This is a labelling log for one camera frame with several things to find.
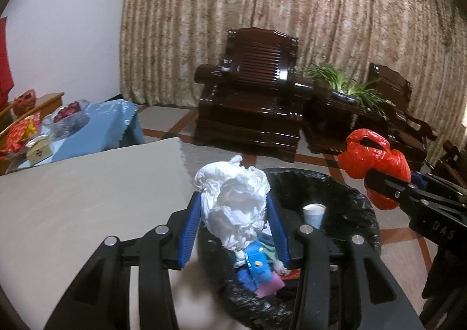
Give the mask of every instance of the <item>plastic bag handle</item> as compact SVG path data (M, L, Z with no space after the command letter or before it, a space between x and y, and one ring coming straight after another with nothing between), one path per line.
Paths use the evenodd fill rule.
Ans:
M347 137L347 146L350 143L360 144L360 140L365 138L368 138L374 141L376 144L379 144L386 152L391 152L391 145L386 138L366 128L361 128L352 132L352 134Z

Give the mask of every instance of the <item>blue tablecloth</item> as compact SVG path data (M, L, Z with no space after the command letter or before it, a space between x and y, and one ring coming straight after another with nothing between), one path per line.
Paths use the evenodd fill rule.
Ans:
M144 144L137 113L138 105L127 100L112 100L88 106L88 124L64 140L52 142L53 155L37 165ZM28 160L18 160L18 163L12 163L8 172L29 167Z

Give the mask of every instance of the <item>gold patterned curtain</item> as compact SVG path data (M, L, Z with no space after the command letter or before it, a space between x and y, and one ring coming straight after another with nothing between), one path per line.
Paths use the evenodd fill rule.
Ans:
M360 80L370 62L413 84L410 110L461 146L467 97L467 19L454 0L125 0L121 92L149 105L196 106L193 75L217 63L226 32L273 28L299 38L299 65L330 61Z

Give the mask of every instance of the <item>small yellow box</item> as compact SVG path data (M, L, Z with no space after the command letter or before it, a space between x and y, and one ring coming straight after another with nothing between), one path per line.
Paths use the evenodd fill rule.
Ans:
M42 160L52 156L50 145L48 144L48 136L38 139L30 148L27 149L26 157L31 166L40 163Z

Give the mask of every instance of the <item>trash can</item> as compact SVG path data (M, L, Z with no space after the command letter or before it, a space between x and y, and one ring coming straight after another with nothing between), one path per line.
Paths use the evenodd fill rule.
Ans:
M297 210L311 202L326 206L321 231L331 239L334 249L345 254L347 239L358 233L381 253L380 230L373 207L358 190L315 171L269 168L264 172L276 205L294 205ZM234 253L223 248L220 240L204 225L198 233L198 252L212 289L232 318L254 330L289 328L298 280L287 281L286 287L275 296L258 298L238 280ZM339 272L331 270L330 273L329 324L332 328L339 315Z

